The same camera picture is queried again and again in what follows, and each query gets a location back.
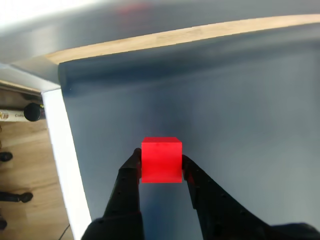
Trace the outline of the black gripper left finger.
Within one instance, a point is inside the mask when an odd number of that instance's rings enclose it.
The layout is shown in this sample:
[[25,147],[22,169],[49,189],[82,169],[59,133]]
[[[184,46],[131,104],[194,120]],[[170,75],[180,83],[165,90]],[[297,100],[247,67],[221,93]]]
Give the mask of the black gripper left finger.
[[142,150],[133,154],[118,170],[117,178],[102,217],[92,221],[83,240],[143,240],[139,181]]

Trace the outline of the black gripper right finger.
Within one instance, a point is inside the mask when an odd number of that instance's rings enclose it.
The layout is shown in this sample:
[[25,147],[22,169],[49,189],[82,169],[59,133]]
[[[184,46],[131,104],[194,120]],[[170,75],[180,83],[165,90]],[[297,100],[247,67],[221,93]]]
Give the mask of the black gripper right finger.
[[271,226],[248,211],[204,170],[182,156],[182,172],[205,240],[318,240],[306,223]]

